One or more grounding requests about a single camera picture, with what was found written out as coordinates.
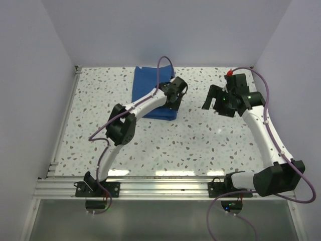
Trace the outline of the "blue surgical drape cloth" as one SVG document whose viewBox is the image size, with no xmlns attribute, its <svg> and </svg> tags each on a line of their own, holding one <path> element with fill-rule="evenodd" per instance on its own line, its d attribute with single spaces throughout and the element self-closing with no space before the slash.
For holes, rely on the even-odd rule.
<svg viewBox="0 0 321 241">
<path fill-rule="evenodd" d="M 170 65 L 159 68 L 160 83 L 171 80 L 172 68 Z M 157 84 L 157 69 L 152 67 L 136 67 L 134 70 L 132 102 L 150 93 Z M 159 107 L 144 116 L 149 119 L 173 121 L 177 118 L 177 112 L 168 108 Z"/>
</svg>

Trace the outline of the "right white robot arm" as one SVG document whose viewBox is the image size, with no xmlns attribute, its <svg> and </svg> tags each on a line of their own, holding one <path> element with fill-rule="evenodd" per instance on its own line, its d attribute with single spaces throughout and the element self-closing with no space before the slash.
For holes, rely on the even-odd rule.
<svg viewBox="0 0 321 241">
<path fill-rule="evenodd" d="M 258 173 L 237 171 L 226 174 L 224 181 L 212 187 L 218 195 L 235 197 L 241 190 L 255 190 L 260 196 L 269 196 L 293 191 L 305 171 L 303 161 L 296 161 L 284 147 L 268 113 L 263 95 L 251 92 L 245 74 L 225 75 L 226 85 L 211 85 L 203 104 L 209 109 L 212 100 L 213 109 L 222 116 L 234 117 L 239 114 L 248 125 L 263 162 L 263 169 Z"/>
</svg>

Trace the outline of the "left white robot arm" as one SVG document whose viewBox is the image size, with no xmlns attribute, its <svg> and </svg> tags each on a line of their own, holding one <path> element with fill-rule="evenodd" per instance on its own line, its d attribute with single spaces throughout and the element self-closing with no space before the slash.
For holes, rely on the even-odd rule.
<svg viewBox="0 0 321 241">
<path fill-rule="evenodd" d="M 106 147 L 94 171 L 87 171 L 82 181 L 75 182 L 75 196 L 113 198 L 120 193 L 120 182 L 107 181 L 110 167 L 120 150 L 131 142 L 137 122 L 151 111 L 164 107 L 178 111 L 188 84 L 180 77 L 158 83 L 151 92 L 127 105 L 117 104 L 109 120 L 89 137 L 90 142 L 105 141 Z"/>
</svg>

